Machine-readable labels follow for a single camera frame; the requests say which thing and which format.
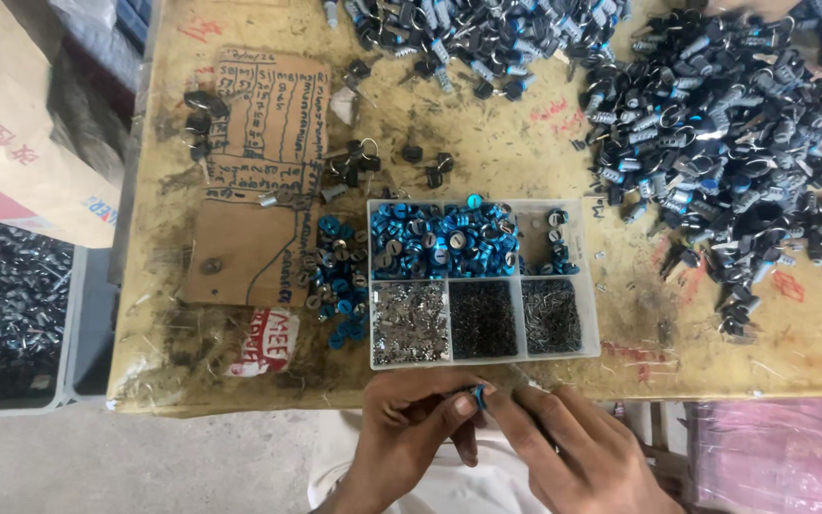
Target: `finger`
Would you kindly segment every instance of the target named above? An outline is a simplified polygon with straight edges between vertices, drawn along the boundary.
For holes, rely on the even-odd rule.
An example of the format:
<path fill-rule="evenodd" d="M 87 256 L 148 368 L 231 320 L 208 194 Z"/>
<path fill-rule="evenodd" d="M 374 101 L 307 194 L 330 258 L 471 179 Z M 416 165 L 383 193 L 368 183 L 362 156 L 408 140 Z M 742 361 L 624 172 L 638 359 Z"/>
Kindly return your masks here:
<path fill-rule="evenodd" d="M 487 412 L 496 420 L 499 429 L 509 440 L 512 449 L 529 467 L 545 490 L 566 488 L 574 482 L 570 471 L 560 456 L 522 408 L 509 396 L 498 391 L 484 391 Z"/>
<path fill-rule="evenodd" d="M 428 396 L 423 400 L 419 400 L 415 403 L 409 405 L 402 414 L 411 422 L 411 425 L 417 425 L 430 415 L 434 409 L 440 405 L 444 398 L 440 395 L 434 394 L 433 396 Z"/>
<path fill-rule="evenodd" d="M 398 405 L 482 383 L 487 382 L 458 368 L 403 369 L 376 375 L 364 394 L 368 398 L 388 400 Z"/>
<path fill-rule="evenodd" d="M 435 455 L 443 441 L 455 433 L 478 410 L 474 396 L 460 392 L 444 400 L 420 425 L 408 429 L 406 437 L 423 455 Z"/>
<path fill-rule="evenodd" d="M 557 514 L 557 508 L 554 506 L 554 502 L 551 501 L 551 496 L 547 496 L 547 493 L 544 492 L 541 484 L 535 480 L 534 473 L 531 473 L 531 471 L 528 472 L 528 486 L 531 494 L 538 498 L 538 501 L 540 501 L 544 507 L 550 510 L 552 514 Z"/>
<path fill-rule="evenodd" d="M 585 396 L 566 386 L 558 387 L 552 394 L 560 399 L 593 440 L 599 443 L 616 443 L 623 439 L 602 419 L 604 412 L 589 402 Z"/>
<path fill-rule="evenodd" d="M 584 455 L 595 447 L 586 429 L 566 408 L 560 398 L 538 388 L 525 386 L 512 392 L 513 399 L 538 418 L 547 434 L 573 456 Z"/>
<path fill-rule="evenodd" d="M 459 451 L 459 458 L 468 467 L 478 465 L 478 441 L 474 438 L 474 423 L 469 419 L 450 438 Z"/>
<path fill-rule="evenodd" d="M 599 416 L 601 416 L 601 420 L 605 422 L 607 426 L 611 427 L 611 430 L 629 442 L 636 442 L 638 446 L 639 441 L 636 440 L 636 435 L 633 434 L 633 431 L 631 431 L 629 427 L 624 425 L 619 419 L 612 416 L 611 413 L 606 413 L 601 407 L 598 407 L 598 410 L 600 411 Z"/>
<path fill-rule="evenodd" d="M 487 420 L 484 419 L 484 412 L 477 411 L 471 416 L 471 422 L 474 424 L 475 428 L 487 428 Z"/>

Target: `workbench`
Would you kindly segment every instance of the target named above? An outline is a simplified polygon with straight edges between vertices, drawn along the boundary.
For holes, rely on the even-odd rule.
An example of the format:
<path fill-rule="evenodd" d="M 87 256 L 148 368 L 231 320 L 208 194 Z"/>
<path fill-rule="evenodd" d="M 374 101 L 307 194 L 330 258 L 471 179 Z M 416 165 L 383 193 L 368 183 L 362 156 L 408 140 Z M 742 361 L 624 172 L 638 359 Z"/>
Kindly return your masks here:
<path fill-rule="evenodd" d="M 666 10 L 657 2 L 636 3 L 633 19 L 618 26 L 612 40 L 623 59 L 631 59 L 630 34 L 645 24 L 646 14 Z M 166 0 L 153 20 L 154 60 L 108 389 L 116 411 L 185 417 L 361 405 L 373 375 L 368 340 L 331 350 L 326 340 L 337 322 L 321 323 L 313 311 L 296 309 L 302 321 L 289 369 L 224 377 L 239 355 L 252 308 L 180 299 L 203 176 L 180 137 L 188 113 L 183 93 L 214 86 L 213 65 L 224 45 L 312 57 L 341 76 L 352 59 L 373 53 L 358 46 L 339 11 L 333 30 L 318 0 Z M 361 103 L 354 130 L 330 112 L 331 148 L 353 138 L 374 139 L 383 167 L 414 200 L 473 192 L 486 198 L 580 198 L 589 190 L 592 152 L 570 143 L 588 128 L 577 102 L 584 70 L 568 83 L 560 60 L 536 63 L 531 68 L 537 82 L 513 103 L 476 99 L 457 78 L 468 71 L 458 62 L 450 65 L 453 94 L 433 81 L 398 87 L 412 63 L 382 59 L 373 66 L 362 87 L 375 107 Z M 333 91 L 339 87 L 336 79 Z M 439 189 L 428 189 L 422 170 L 398 157 L 411 125 L 428 154 L 455 157 L 455 169 Z M 322 213 L 360 228 L 365 201 L 361 189 L 352 189 Z M 732 344 L 718 330 L 719 286 L 703 267 L 668 284 L 658 276 L 671 243 L 667 233 L 646 238 L 656 216 L 625 226 L 616 208 L 593 218 L 594 204 L 583 201 L 588 254 L 604 252 L 590 257 L 593 280 L 606 290 L 596 291 L 602 355 L 472 371 L 500 386 L 530 379 L 545 387 L 566 383 L 594 399 L 822 396 L 822 267 L 809 263 L 804 251 L 794 254 L 795 267 L 777 269 L 753 287 L 763 299 L 753 315 L 756 339 Z"/>

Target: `hand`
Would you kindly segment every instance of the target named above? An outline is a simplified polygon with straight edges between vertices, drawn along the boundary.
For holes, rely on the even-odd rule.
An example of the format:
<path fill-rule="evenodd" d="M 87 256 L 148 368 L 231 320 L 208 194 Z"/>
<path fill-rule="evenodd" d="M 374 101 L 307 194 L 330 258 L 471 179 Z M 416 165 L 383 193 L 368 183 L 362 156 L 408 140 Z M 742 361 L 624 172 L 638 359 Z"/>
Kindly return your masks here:
<path fill-rule="evenodd" d="M 552 512 L 684 512 L 656 484 L 630 430 L 597 405 L 567 387 L 519 388 L 513 398 L 494 392 L 484 402 L 528 465 L 531 493 Z"/>
<path fill-rule="evenodd" d="M 474 428 L 484 426 L 477 402 L 467 392 L 442 395 L 481 383 L 454 368 L 376 375 L 363 390 L 363 425 L 351 469 L 316 512 L 382 512 L 417 485 L 448 437 L 466 465 L 477 465 Z M 488 385 L 488 391 L 495 390 Z"/>

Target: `bin of metal parts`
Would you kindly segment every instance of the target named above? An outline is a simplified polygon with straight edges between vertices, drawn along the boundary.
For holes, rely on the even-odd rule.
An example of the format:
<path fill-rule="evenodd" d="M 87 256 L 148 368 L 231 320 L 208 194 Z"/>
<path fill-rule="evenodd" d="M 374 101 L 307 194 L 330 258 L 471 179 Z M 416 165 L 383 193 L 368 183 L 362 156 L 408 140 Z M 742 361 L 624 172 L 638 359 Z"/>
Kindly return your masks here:
<path fill-rule="evenodd" d="M 67 402 L 64 383 L 87 249 L 0 224 L 0 416 Z"/>
<path fill-rule="evenodd" d="M 370 367 L 599 356 L 577 199 L 369 200 Z"/>

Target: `cardboard piece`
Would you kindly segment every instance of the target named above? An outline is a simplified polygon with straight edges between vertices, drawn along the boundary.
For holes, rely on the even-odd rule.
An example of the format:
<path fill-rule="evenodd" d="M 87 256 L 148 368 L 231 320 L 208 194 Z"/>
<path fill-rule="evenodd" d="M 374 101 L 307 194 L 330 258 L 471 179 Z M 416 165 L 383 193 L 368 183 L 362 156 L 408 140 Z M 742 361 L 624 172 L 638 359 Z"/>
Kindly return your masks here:
<path fill-rule="evenodd" d="M 301 257 L 315 246 L 330 71 L 313 59 L 222 49 L 216 94 L 230 113 L 212 121 L 208 183 L 196 222 L 189 302 L 301 306 Z M 259 204 L 289 191 L 299 208 Z M 220 264 L 206 275 L 204 264 Z"/>

